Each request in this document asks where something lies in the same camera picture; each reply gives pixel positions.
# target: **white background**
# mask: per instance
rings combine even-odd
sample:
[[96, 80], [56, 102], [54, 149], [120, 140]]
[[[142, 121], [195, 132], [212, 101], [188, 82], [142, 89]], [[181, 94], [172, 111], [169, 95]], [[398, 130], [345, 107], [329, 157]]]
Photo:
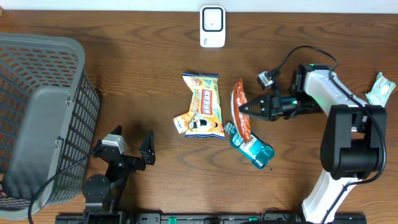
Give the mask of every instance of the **white background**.
[[3, 9], [398, 13], [398, 0], [0, 0]]

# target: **gray bin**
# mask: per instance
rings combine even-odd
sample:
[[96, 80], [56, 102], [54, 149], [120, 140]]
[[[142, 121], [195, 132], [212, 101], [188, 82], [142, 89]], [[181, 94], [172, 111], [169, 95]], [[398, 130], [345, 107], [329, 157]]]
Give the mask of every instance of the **gray bin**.
[[[100, 101], [66, 37], [0, 32], [0, 219], [27, 218], [36, 191], [90, 150]], [[86, 161], [56, 178], [33, 206], [79, 194]]]

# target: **wooden surface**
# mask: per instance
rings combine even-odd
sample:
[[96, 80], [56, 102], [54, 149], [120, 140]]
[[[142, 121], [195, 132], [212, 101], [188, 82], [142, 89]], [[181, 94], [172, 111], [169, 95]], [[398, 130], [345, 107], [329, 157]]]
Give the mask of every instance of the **wooden surface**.
[[[258, 73], [280, 64], [292, 48], [310, 44], [338, 58], [340, 80], [365, 99], [378, 71], [398, 83], [398, 16], [229, 13], [227, 17], [227, 41], [221, 49], [200, 47], [199, 13], [5, 11], [0, 31], [68, 36], [82, 44], [86, 71], [103, 97], [95, 139], [121, 124], [127, 153], [137, 155], [148, 130], [155, 131], [155, 166], [131, 176], [122, 200], [125, 207], [165, 213], [297, 209], [322, 169], [319, 147], [326, 116], [273, 123], [252, 119], [252, 130], [276, 153], [264, 170], [256, 170], [228, 140], [177, 134], [172, 118], [188, 111], [192, 96], [182, 73], [219, 73], [227, 122], [231, 88], [238, 78], [243, 78], [251, 100], [262, 93]], [[332, 63], [311, 50], [294, 53], [279, 78], [284, 90], [300, 62]], [[339, 209], [364, 212], [368, 223], [396, 222], [395, 92], [386, 107], [386, 171], [377, 182], [357, 186]], [[100, 159], [90, 159], [87, 176], [104, 174], [106, 168]], [[42, 209], [34, 220], [53, 223], [56, 215], [81, 213], [84, 206], [79, 195], [64, 205]]]

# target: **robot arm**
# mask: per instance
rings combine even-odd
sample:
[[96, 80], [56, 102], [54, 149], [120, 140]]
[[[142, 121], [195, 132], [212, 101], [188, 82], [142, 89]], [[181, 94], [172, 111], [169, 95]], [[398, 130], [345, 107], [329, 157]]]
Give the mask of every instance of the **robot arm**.
[[[381, 141], [374, 125], [359, 106], [342, 92], [352, 95], [337, 79], [335, 72], [330, 77], [330, 70], [327, 65], [299, 66], [295, 71], [292, 94], [283, 97], [275, 77], [261, 73], [258, 82], [263, 89], [273, 87], [274, 94], [263, 94], [239, 107], [242, 113], [270, 121], [281, 116], [289, 119], [299, 114], [318, 112], [328, 116], [320, 148], [323, 170], [314, 190], [302, 203], [304, 218], [312, 223], [332, 222], [338, 207], [354, 187], [345, 188], [345, 185], [366, 179], [371, 172], [382, 167]], [[354, 95], [352, 97], [372, 114], [384, 137], [385, 109], [367, 105]], [[351, 133], [355, 131], [364, 133], [364, 137], [352, 139]]]

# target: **wire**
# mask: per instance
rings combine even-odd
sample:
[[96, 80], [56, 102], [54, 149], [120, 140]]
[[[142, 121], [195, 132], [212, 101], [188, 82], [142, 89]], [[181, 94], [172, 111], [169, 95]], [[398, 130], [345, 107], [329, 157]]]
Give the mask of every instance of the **wire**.
[[46, 183], [44, 183], [40, 189], [38, 191], [36, 191], [35, 195], [33, 196], [32, 200], [30, 201], [29, 204], [29, 208], [27, 210], [27, 217], [29, 219], [29, 223], [30, 224], [34, 224], [33, 223], [33, 219], [32, 219], [32, 208], [33, 208], [33, 204], [36, 201], [36, 199], [39, 197], [40, 193], [42, 193], [42, 191], [44, 190], [44, 188], [51, 183], [55, 178], [57, 178], [59, 175], [63, 174], [64, 172], [70, 170], [71, 168], [75, 167], [77, 164], [83, 162], [85, 159], [89, 158], [91, 155], [93, 154], [93, 151], [90, 151], [87, 155], [83, 156], [81, 159], [79, 159], [78, 161], [76, 161], [74, 164], [68, 166], [67, 168], [65, 168], [64, 170], [62, 170], [61, 172], [59, 172], [58, 174], [55, 174], [54, 176], [52, 176], [51, 178], [49, 178], [49, 180], [46, 181]]
[[323, 217], [322, 222], [321, 222], [321, 224], [324, 224], [326, 219], [327, 219], [327, 217], [329, 216], [330, 212], [334, 209], [334, 207], [336, 206], [336, 204], [338, 203], [340, 198], [343, 196], [343, 194], [348, 190], [349, 186], [360, 185], [360, 184], [369, 184], [369, 183], [374, 182], [375, 180], [377, 180], [382, 175], [382, 173], [384, 172], [384, 169], [386, 168], [386, 156], [387, 156], [386, 141], [384, 139], [384, 136], [383, 136], [383, 133], [381, 131], [381, 128], [380, 128], [379, 124], [377, 123], [377, 121], [374, 119], [373, 115], [360, 102], [358, 102], [354, 98], [355, 96], [353, 94], [349, 94], [343, 87], [341, 87], [336, 82], [336, 80], [335, 80], [336, 76], [333, 76], [333, 71], [339, 66], [339, 62], [337, 61], [337, 59], [334, 56], [332, 56], [328, 52], [326, 52], [324, 50], [321, 50], [321, 49], [319, 49], [317, 47], [310, 46], [310, 45], [298, 46], [298, 47], [294, 48], [293, 50], [291, 50], [287, 54], [287, 56], [284, 59], [284, 61], [275, 70], [280, 70], [282, 68], [282, 66], [286, 63], [286, 61], [290, 57], [290, 55], [294, 51], [296, 51], [297, 49], [301, 49], [301, 48], [310, 48], [312, 50], [316, 50], [317, 52], [321, 52], [321, 53], [327, 55], [328, 57], [330, 57], [331, 59], [333, 59], [336, 62], [336, 65], [332, 69], [329, 69], [329, 75], [328, 75], [329, 79], [334, 84], [334, 86], [336, 86], [349, 100], [351, 100], [353, 103], [358, 105], [360, 110], [370, 119], [370, 121], [372, 122], [372, 124], [376, 128], [376, 132], [377, 132], [377, 135], [379, 136], [380, 144], [381, 144], [382, 162], [381, 162], [381, 167], [380, 167], [379, 171], [377, 172], [377, 174], [375, 176], [373, 176], [372, 178], [367, 179], [367, 180], [360, 180], [360, 181], [350, 182], [350, 183], [345, 184], [343, 186], [342, 190], [340, 191], [340, 193], [338, 194], [337, 198], [335, 199], [335, 201], [332, 203], [330, 208], [326, 211], [326, 215]]
[[289, 220], [289, 219], [285, 216], [285, 214], [283, 214], [282, 211], [281, 211], [279, 208], [277, 208], [277, 207], [267, 208], [267, 209], [261, 214], [261, 220], [264, 220], [264, 219], [265, 219], [265, 215], [266, 215], [267, 213], [269, 213], [269, 210], [278, 210], [278, 212], [279, 212], [280, 214], [282, 214], [283, 217], [284, 217], [286, 220]]

